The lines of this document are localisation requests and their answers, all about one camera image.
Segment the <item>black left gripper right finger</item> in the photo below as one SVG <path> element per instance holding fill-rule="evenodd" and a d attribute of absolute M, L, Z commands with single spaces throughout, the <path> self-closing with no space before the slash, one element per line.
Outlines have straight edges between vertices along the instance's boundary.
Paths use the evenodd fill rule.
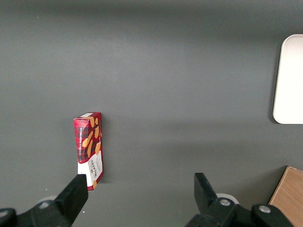
<path fill-rule="evenodd" d="M 291 227 L 293 224 L 277 207 L 255 204 L 250 210 L 227 197 L 218 197 L 204 173 L 194 177 L 194 197 L 199 214 L 187 227 Z"/>

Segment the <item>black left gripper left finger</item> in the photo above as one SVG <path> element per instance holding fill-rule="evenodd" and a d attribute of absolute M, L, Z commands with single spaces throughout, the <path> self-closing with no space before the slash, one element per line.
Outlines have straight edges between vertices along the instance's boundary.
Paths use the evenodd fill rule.
<path fill-rule="evenodd" d="M 54 200 L 44 200 L 17 214 L 13 208 L 0 210 L 2 227 L 71 227 L 88 199 L 85 174 L 76 175 Z"/>

